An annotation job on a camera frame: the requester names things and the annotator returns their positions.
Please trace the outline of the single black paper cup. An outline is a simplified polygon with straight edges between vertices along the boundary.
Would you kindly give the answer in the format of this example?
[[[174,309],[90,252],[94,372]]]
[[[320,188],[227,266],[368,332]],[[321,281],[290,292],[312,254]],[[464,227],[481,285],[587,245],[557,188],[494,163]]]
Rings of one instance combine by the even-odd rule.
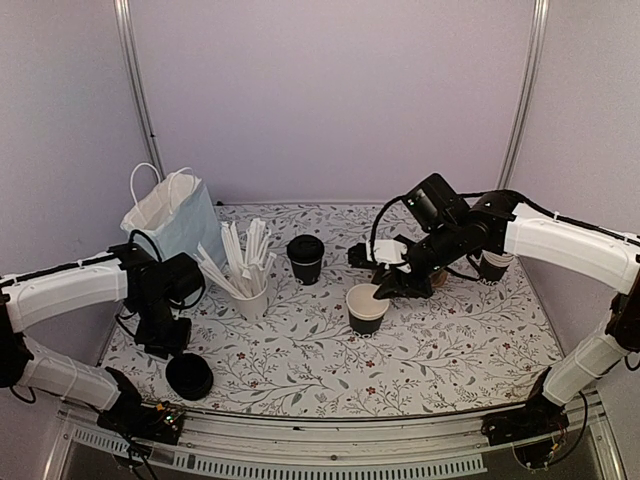
[[[374,297],[377,289],[374,284],[358,284],[346,294],[349,325],[359,336],[375,334],[390,307],[389,299]]]

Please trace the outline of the stack of black lids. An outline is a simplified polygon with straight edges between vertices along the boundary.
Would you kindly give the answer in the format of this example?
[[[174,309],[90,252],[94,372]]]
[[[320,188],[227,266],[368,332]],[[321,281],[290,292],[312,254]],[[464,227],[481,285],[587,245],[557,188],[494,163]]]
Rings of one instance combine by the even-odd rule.
[[[193,353],[172,358],[165,369],[172,390],[188,401],[204,399],[211,391],[214,376],[206,360]]]

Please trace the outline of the stack of paper cups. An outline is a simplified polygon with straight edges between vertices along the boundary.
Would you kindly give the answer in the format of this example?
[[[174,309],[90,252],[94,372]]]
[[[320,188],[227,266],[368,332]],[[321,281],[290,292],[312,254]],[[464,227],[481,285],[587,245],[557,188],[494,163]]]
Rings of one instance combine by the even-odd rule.
[[[486,283],[499,282],[509,266],[514,256],[512,254],[496,254],[489,251],[483,251],[480,257],[479,275]]]

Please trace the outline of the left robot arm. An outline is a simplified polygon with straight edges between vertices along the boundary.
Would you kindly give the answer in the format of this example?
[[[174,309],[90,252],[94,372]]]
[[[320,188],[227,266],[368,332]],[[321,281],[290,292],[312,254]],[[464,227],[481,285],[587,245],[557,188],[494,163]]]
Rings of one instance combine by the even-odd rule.
[[[29,338],[27,330],[50,318],[107,302],[121,302],[139,322],[135,344],[168,358],[182,353],[191,322],[175,317],[188,298],[203,292],[204,277],[186,253],[167,260],[135,243],[109,248],[92,258],[1,280],[1,385],[41,390],[84,402],[106,428],[141,433],[162,420],[124,373],[97,368],[54,352]]]

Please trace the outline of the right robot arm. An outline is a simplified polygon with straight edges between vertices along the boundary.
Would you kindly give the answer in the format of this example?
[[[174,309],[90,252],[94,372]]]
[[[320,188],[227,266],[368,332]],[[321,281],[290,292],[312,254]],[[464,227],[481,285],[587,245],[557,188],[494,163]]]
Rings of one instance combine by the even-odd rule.
[[[483,421],[486,433],[520,428],[537,436],[583,388],[639,350],[639,238],[547,210],[523,194],[503,189],[460,194],[438,173],[398,196],[425,237],[411,246],[368,239],[368,259],[391,270],[376,291],[382,299],[398,287],[415,288],[462,257],[498,267],[526,257],[563,267],[611,287],[610,315],[564,359],[536,380],[525,404]]]

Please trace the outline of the black lidded coffee cup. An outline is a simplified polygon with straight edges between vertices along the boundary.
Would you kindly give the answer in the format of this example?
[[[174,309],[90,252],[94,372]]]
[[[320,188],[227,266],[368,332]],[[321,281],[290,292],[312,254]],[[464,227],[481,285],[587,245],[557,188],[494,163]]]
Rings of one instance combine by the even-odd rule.
[[[288,243],[286,253],[299,283],[310,286],[318,282],[325,253],[324,243],[319,238],[299,235]]]

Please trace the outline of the brown cardboard cup carrier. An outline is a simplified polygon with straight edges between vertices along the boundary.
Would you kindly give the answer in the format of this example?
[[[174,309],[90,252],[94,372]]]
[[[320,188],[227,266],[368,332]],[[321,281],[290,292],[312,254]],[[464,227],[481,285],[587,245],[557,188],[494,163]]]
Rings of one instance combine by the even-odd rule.
[[[413,281],[413,282],[422,282],[422,281],[425,281],[425,280],[429,280],[431,282],[433,290],[443,286],[445,281],[448,278],[448,273],[446,271],[444,271],[444,270],[440,270],[440,271],[438,271],[436,273],[433,273],[433,274],[429,275],[426,279],[420,279],[420,278],[416,279],[410,273],[406,273],[406,272],[404,272],[404,273],[407,275],[406,282],[411,282],[411,281]]]

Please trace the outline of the floral table mat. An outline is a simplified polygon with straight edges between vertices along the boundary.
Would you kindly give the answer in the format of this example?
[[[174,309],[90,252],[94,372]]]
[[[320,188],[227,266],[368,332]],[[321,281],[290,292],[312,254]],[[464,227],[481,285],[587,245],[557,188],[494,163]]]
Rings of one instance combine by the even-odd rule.
[[[370,274],[348,264],[348,249],[371,230],[417,239],[401,207],[243,205],[217,209],[245,230],[253,218],[271,231],[277,255],[268,308],[256,324],[227,293],[211,287],[188,313],[189,351],[214,376],[191,408],[265,416],[397,417],[482,409],[523,401],[561,350],[518,264],[493,286],[472,281],[466,261],[427,299],[397,299],[370,338],[353,333],[347,291]],[[303,234],[325,246],[316,284],[293,274],[286,247]]]

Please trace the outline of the white cup holding straws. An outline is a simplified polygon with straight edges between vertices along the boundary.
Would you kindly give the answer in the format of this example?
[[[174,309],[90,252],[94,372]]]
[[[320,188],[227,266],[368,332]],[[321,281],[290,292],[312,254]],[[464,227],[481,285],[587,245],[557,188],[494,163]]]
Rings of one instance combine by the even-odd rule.
[[[267,287],[268,283],[264,282],[261,285],[262,289],[252,297],[238,296],[231,294],[231,298],[235,304],[237,312],[247,322],[258,323],[260,322],[268,308]]]

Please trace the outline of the bundle of wrapped straws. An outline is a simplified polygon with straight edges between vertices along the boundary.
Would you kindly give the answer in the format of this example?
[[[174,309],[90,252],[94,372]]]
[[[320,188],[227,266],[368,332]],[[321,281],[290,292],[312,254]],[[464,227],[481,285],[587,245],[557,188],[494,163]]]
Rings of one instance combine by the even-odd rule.
[[[253,218],[245,231],[241,245],[235,222],[221,224],[221,239],[227,260],[227,272],[221,268],[199,244],[196,261],[205,276],[234,298],[249,300],[259,296],[267,287],[277,255],[269,250],[271,231],[261,218]]]

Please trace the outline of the light blue paper bag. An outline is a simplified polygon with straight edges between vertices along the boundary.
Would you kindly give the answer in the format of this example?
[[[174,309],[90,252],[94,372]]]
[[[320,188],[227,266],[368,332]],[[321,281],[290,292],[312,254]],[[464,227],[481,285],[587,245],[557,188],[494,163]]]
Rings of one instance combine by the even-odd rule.
[[[207,185],[190,167],[169,173],[145,197],[135,197],[120,227],[146,234],[141,245],[152,256],[166,260],[184,252],[196,257],[203,248],[217,266],[226,264],[221,224]]]

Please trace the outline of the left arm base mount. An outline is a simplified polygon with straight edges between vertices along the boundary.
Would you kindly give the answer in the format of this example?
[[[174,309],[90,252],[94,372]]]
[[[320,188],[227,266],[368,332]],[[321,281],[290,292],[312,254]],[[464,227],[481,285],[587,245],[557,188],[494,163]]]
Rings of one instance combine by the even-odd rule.
[[[127,438],[139,438],[177,445],[184,426],[185,411],[162,402],[155,406],[116,404],[98,414],[97,425]]]

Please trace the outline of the front aluminium rail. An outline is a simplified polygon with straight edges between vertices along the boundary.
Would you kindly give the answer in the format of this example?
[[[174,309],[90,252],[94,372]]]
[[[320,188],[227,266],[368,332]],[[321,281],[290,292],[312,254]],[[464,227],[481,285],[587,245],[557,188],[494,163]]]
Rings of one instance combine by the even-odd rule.
[[[127,441],[66,408],[49,479],[621,479],[598,401],[573,402],[570,425],[493,445],[482,414],[296,420],[191,412],[174,445]]]

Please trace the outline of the left aluminium frame post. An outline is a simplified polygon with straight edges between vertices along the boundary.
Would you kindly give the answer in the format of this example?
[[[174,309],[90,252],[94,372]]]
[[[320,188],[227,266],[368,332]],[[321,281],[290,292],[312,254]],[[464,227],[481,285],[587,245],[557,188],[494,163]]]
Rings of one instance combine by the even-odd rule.
[[[142,71],[136,49],[130,2],[127,0],[115,0],[113,4],[116,27],[123,53],[125,69],[130,84],[134,108],[143,138],[143,144],[145,146],[149,162],[158,170],[160,178],[164,179],[164,167],[162,165],[157,137],[144,91]]]

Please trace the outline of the aluminium frame post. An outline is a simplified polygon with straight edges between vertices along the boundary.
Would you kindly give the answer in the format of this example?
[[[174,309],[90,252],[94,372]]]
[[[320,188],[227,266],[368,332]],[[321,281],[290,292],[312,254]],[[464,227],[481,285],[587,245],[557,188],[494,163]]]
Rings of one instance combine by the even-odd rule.
[[[116,27],[123,53],[125,69],[130,84],[134,108],[143,138],[143,144],[145,146],[149,162],[158,170],[160,178],[164,179],[164,167],[162,165],[157,137],[144,91],[142,71],[136,49],[130,2],[127,0],[115,0],[113,4]]]
[[[549,0],[534,2],[525,68],[506,152],[497,180],[498,189],[510,186],[516,170],[543,56],[549,7]]]

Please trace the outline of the right aluminium frame post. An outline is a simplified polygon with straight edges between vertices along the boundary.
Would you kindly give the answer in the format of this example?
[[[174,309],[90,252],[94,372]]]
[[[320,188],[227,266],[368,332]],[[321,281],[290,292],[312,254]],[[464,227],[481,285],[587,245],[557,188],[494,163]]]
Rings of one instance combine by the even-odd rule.
[[[549,7],[549,0],[534,2],[525,68],[506,152],[497,180],[498,189],[510,186],[516,170],[543,56]]]

